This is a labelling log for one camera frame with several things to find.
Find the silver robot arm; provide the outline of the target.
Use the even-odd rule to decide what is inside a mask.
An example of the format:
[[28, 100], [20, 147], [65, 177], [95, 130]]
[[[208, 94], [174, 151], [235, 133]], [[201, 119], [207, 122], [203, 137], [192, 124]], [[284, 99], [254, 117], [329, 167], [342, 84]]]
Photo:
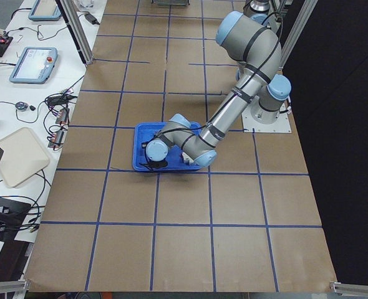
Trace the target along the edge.
[[276, 86], [281, 60], [280, 37], [242, 12], [230, 12], [219, 25], [215, 40], [242, 68], [236, 85], [210, 120], [199, 127], [199, 134], [195, 134], [183, 115], [173, 115], [164, 127], [142, 143], [145, 161], [141, 165], [150, 171], [167, 167], [168, 152], [174, 147], [180, 148], [201, 168], [214, 162], [217, 144], [236, 119], [261, 96], [263, 89], [273, 90]]
[[277, 32], [283, 21], [284, 1], [245, 1], [243, 13], [253, 21]]

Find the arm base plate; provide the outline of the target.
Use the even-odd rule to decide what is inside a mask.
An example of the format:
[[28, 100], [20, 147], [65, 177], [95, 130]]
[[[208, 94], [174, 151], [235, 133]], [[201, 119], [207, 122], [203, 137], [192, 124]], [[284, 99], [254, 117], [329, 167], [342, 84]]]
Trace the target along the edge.
[[289, 116], [284, 101], [279, 101], [280, 108], [270, 112], [259, 104], [259, 96], [245, 108], [241, 114], [243, 129], [249, 133], [292, 133]]

